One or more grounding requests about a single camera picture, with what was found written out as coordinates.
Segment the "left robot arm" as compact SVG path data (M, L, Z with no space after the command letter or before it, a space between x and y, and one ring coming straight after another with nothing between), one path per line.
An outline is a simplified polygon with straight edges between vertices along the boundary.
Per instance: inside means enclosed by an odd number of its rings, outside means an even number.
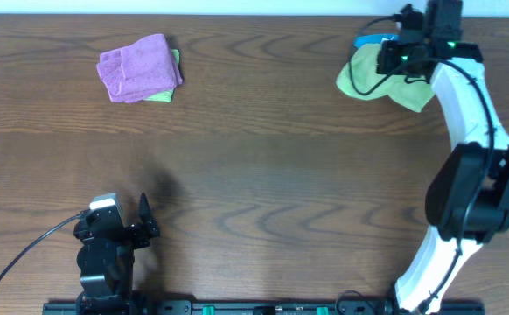
M133 301L134 252L147 248L160 235L144 193L138 203L139 223L125 226L114 192L96 196L81 214L73 235L81 241L77 255L85 314L130 314Z

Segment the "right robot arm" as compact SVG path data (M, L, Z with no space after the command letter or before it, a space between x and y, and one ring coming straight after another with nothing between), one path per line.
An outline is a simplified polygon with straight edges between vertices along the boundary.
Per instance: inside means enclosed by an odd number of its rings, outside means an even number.
M423 78L438 98L451 153L427 190L425 238L394 284L395 312L472 314L443 295L459 270L494 235L509 229L509 135L485 84L478 45L461 40L460 1L407 4L391 18L396 39L382 43L378 74Z

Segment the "large green microfiber cloth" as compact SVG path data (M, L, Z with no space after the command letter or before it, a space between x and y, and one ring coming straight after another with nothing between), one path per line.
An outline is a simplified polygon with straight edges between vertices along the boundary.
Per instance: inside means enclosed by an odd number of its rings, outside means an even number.
M421 112L435 95L426 82L418 81L409 84L404 76L393 75L369 95L359 94L353 88L352 82L360 92L366 92L385 77L384 74L376 73L379 52L380 44L364 44L358 48L352 57L352 62L347 63L337 77L338 89L349 97L363 101L388 96L406 109Z

